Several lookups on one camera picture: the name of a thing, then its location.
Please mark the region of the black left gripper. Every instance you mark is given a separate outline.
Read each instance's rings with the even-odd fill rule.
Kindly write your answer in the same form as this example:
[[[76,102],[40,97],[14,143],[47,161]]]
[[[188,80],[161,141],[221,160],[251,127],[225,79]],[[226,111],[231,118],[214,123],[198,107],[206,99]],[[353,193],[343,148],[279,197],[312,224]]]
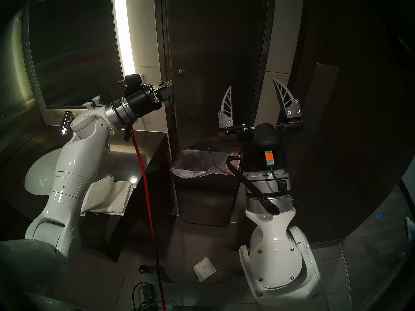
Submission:
[[[173,81],[160,82],[155,88],[152,84],[126,85],[125,98],[137,118],[141,118],[162,108],[162,103],[172,98]]]

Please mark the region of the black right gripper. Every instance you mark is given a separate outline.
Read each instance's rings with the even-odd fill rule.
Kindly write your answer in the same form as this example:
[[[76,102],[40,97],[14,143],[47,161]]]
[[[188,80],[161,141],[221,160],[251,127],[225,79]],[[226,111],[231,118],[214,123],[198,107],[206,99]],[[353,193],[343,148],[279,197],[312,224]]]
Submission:
[[[263,123],[255,127],[245,124],[234,125],[232,112],[232,86],[227,89],[218,112],[219,132],[225,135],[236,134],[242,143],[245,172],[273,170],[289,174],[283,138],[301,132],[305,124],[300,120],[300,103],[290,90],[273,78],[277,99],[281,109],[281,119],[291,120],[279,124]]]

